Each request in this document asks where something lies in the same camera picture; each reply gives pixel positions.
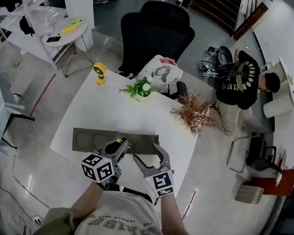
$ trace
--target sneaker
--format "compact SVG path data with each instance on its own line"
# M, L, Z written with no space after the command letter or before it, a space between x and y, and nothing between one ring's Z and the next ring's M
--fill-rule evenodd
M94 3L99 4L99 3L107 3L108 0L94 0Z

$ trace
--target black t-shirt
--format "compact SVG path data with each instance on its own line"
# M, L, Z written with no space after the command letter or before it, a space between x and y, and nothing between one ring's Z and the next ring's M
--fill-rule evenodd
M220 102L238 105L243 110L252 106L258 94L260 69L257 62L244 51L239 53L240 63L222 81L216 95Z

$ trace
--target wooden staircase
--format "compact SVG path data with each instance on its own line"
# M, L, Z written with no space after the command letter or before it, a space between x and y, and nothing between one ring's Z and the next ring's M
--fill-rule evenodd
M192 0L190 8L216 22L233 34L241 0Z

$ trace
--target white flower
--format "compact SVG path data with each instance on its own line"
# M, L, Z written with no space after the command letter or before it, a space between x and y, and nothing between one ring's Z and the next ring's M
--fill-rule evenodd
M136 84L136 82L137 82L137 79L136 79L136 78L133 78L133 79L131 80L131 85Z
M151 82L152 82L152 76L148 76L148 77L147 77L147 81L148 81L149 83L151 83Z
M143 85L143 91L148 91L149 89L150 89L151 87L150 87L150 85L149 84L144 84Z

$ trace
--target black phone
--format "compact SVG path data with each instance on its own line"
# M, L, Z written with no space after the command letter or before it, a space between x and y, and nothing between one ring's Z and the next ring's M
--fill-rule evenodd
M49 37L47 39L47 43L53 43L53 42L58 42L61 37Z

